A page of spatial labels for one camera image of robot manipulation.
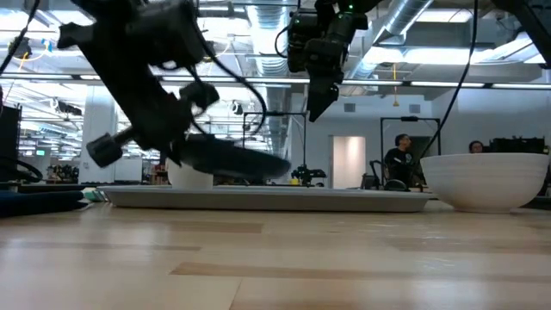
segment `white door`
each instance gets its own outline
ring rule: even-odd
[[[332,136],[331,185],[334,189],[360,187],[366,172],[365,137]]]

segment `wooden tabletop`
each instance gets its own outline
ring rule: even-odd
[[[0,308],[549,309],[551,216],[112,208],[0,220]]]

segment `woman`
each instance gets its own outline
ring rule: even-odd
[[[484,145],[482,142],[475,140],[468,145],[468,151],[471,154],[479,154],[484,152]]]

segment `person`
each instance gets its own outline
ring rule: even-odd
[[[387,179],[400,180],[409,186],[412,179],[413,156],[408,149],[412,146],[412,141],[403,133],[396,136],[394,144],[396,148],[389,150],[385,156]]]
[[[468,151],[471,154],[479,154],[484,152],[484,145],[482,142],[475,140],[468,145]]]

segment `white tray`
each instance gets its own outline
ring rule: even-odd
[[[159,186],[100,187],[115,206],[269,211],[419,212],[435,196],[359,189],[215,187],[178,190]]]

